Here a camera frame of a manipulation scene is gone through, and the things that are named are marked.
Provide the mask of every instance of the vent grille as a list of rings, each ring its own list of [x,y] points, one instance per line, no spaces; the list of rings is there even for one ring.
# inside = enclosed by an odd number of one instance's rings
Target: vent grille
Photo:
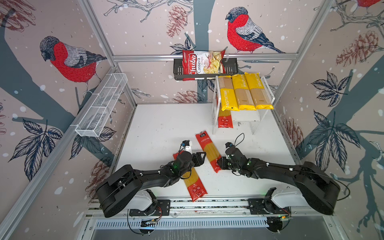
[[[154,227],[139,227],[141,219],[130,219],[129,225],[135,229],[191,229],[191,228],[253,228],[268,227],[266,217],[226,217],[226,218],[163,218]],[[95,229],[126,229],[126,219],[99,219]]]

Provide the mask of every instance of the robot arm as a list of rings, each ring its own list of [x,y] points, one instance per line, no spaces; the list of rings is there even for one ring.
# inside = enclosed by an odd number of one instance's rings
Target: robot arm
[[[303,165],[268,163],[258,158],[247,159],[232,143],[227,143],[227,158],[218,161],[222,169],[255,179],[266,178],[297,187],[309,206],[316,211],[331,215],[335,207],[340,186],[311,162]]]

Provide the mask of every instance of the white wire basket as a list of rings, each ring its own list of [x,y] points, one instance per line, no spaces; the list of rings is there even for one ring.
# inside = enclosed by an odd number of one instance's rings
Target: white wire basket
[[[81,137],[99,137],[128,79],[124,73],[112,73],[76,127]]]

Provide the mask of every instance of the black metal basket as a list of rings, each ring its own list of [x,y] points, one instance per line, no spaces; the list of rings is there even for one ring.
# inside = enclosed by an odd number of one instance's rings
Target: black metal basket
[[[175,80],[183,80],[183,78],[214,78],[216,76],[235,75],[238,74],[239,68],[237,65],[237,58],[226,58],[222,59],[225,73],[213,73],[213,74],[183,74],[183,59],[176,58],[173,60],[173,74]]]

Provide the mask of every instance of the pinecone illustration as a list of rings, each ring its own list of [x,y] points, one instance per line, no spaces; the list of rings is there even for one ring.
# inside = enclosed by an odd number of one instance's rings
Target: pinecone illustration
[[[304,136],[301,131],[301,127],[297,126],[293,119],[285,119],[285,121],[283,121],[283,125],[294,147],[296,148],[296,151],[302,152]]]
[[[3,20],[8,12],[13,9],[14,14],[10,15],[5,27],[12,31],[24,31],[29,24],[35,25],[36,17],[32,10],[36,8],[26,0],[2,0],[0,2],[0,19]]]
[[[85,189],[85,191],[88,192],[87,197],[91,198],[88,204],[91,204],[92,199],[95,199],[97,197],[96,187],[99,185],[99,183],[104,181],[104,179],[108,176],[108,173],[109,167],[105,165],[102,161],[98,161],[92,168],[91,178],[89,179],[89,185]]]
[[[348,48],[344,48],[341,54],[336,57],[336,65],[343,64],[344,67],[350,64],[356,65],[358,61],[365,61],[369,55],[377,50],[379,36],[374,31],[367,31],[354,39]]]
[[[172,6],[172,10],[168,14],[167,34],[173,38],[179,35],[187,25],[187,12],[179,5]]]
[[[193,90],[187,90],[182,93],[177,92],[175,98],[172,98],[172,100],[176,103],[198,103],[203,101],[203,97]]]

